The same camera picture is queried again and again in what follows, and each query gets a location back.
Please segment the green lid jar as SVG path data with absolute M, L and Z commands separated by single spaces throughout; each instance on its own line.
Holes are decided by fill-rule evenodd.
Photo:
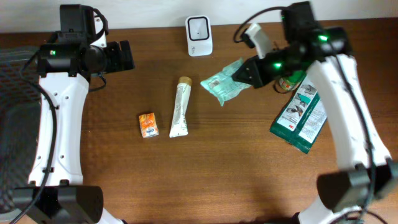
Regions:
M 295 71 L 289 77 L 282 77 L 279 79 L 279 86 L 285 91 L 295 90 L 306 77 L 306 73 L 302 70 Z

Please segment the green 3M wipes packet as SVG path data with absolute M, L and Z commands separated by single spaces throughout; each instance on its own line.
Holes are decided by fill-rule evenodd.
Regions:
M 327 119 L 318 90 L 306 77 L 276 117 L 270 132 L 308 154 Z

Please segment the mint green small packet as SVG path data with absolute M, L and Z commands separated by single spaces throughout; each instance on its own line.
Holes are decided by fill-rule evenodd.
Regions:
M 225 66 L 222 71 L 212 77 L 201 81 L 200 84 L 204 89 L 215 96 L 220 105 L 223 106 L 225 101 L 235 98 L 242 90 L 251 87 L 247 83 L 236 82 L 232 79 L 232 75 L 237 72 L 242 65 L 243 59 L 240 58 Z

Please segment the small orange box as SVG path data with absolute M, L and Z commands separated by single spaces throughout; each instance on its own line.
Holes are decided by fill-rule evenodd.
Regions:
M 159 135 L 155 113 L 139 115 L 139 125 L 143 138 L 151 138 Z

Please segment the white tube with tan cap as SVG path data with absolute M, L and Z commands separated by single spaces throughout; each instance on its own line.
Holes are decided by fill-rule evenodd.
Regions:
M 175 96 L 174 114 L 170 127 L 170 138 L 186 136 L 188 127 L 186 121 L 186 111 L 192 88 L 192 79 L 189 77 L 180 77 L 178 79 L 177 91 Z

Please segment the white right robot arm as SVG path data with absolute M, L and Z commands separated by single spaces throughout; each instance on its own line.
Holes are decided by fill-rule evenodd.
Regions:
M 362 223 L 370 204 L 397 187 L 397 162 L 372 121 L 348 35 L 342 27 L 322 27 L 308 1 L 279 10 L 288 45 L 272 48 L 263 31 L 246 19 L 233 40 L 255 48 L 257 55 L 233 80 L 260 88 L 296 71 L 306 73 L 325 108 L 338 171 L 318 177 L 317 198 L 289 223 Z

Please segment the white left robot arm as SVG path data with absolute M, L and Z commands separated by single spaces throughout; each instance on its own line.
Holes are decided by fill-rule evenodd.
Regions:
M 80 139 L 83 108 L 93 77 L 132 70 L 129 42 L 107 42 L 108 22 L 81 4 L 60 6 L 60 30 L 32 56 L 41 96 L 39 139 L 28 186 L 14 191 L 19 216 L 37 223 L 119 223 L 103 191 L 83 184 Z

